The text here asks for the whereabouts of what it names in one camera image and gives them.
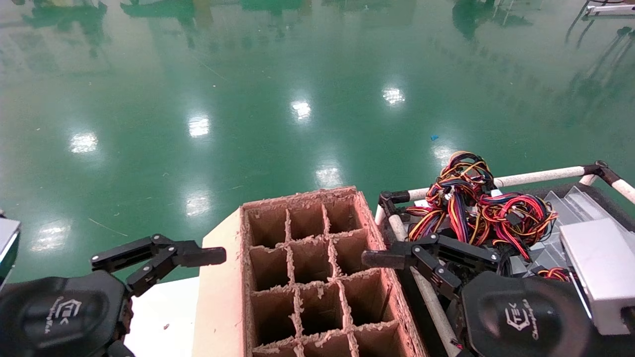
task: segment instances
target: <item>robotic arm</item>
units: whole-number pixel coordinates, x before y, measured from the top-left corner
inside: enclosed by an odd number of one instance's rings
[[[438,294],[454,301],[460,357],[632,356],[633,335],[601,335],[575,284],[538,276],[507,278],[495,273],[500,260],[485,248],[440,234],[396,241],[386,251],[362,255],[369,267],[412,266]]]
[[[0,219],[0,229],[15,229],[6,231],[13,232],[13,241],[0,240],[5,252],[0,273],[13,266],[19,230],[19,222],[3,221],[9,220]],[[111,275],[146,260],[125,282]],[[0,357],[134,357],[123,344],[133,317],[132,296],[141,296],[178,266],[225,260],[224,248],[154,234],[95,255],[89,275],[8,284],[0,291]],[[6,275],[0,275],[0,286]]]

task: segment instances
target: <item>white table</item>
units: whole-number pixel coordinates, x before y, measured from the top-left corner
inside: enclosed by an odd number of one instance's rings
[[[132,299],[126,346],[136,357],[192,356],[199,278],[157,284]]]

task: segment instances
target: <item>cardboard box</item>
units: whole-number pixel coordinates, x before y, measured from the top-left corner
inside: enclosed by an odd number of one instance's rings
[[[427,356],[385,249],[354,187],[244,204],[203,240],[227,262],[201,268],[194,357]]]

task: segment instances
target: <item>silver device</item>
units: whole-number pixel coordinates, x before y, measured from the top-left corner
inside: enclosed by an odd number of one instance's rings
[[[13,269],[18,255],[20,222],[0,217],[0,290]]]
[[[635,254],[612,219],[569,224],[561,241],[577,273],[593,323],[603,335],[627,335],[623,307],[635,306]]]

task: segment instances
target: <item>white tube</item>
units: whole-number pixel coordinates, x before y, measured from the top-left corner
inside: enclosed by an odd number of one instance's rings
[[[633,10],[633,5],[609,5],[609,6],[587,6],[587,15],[592,13],[599,13],[603,11],[628,11]]]
[[[593,185],[593,182],[595,182],[597,178],[598,178],[597,175],[590,173],[588,175],[582,176],[579,182],[583,185],[590,186],[590,185]]]
[[[445,315],[445,312],[439,303],[439,298],[437,297],[436,292],[434,291],[432,285],[414,267],[410,267],[410,271],[412,272],[412,276],[415,278],[421,297],[424,298],[425,306],[430,312],[430,317],[432,318],[432,322],[434,322],[434,327],[436,327],[436,330],[439,333],[439,337],[441,338],[443,347],[445,347],[445,351],[448,353],[449,357],[455,357],[461,352],[461,350],[458,349],[457,346],[454,346],[450,341],[456,340],[457,336],[454,333],[454,330],[452,330],[448,317]]]
[[[635,188],[629,185],[628,182],[622,180],[621,178],[615,181],[611,187],[617,190],[617,192],[621,193],[624,197],[626,197],[630,202],[635,203]]]
[[[380,205],[377,205],[377,211],[375,211],[375,224],[381,226],[385,218],[386,213],[384,212],[384,209]]]
[[[408,238],[408,233],[406,229],[403,227],[403,223],[401,222],[401,217],[399,215],[391,215],[388,217],[388,222],[391,223],[392,231],[397,237],[398,241],[405,241]]]
[[[566,168],[557,168],[555,170],[538,171],[530,173],[522,173],[520,175],[512,175],[494,178],[494,184],[497,187],[509,187],[515,185],[531,184],[532,182],[541,182],[557,179],[565,179],[567,177],[584,176],[584,167],[574,166]]]
[[[424,199],[425,194],[427,194],[428,191],[430,191],[428,187],[425,189],[408,190],[408,194],[410,194],[410,201],[418,201],[420,199]]]

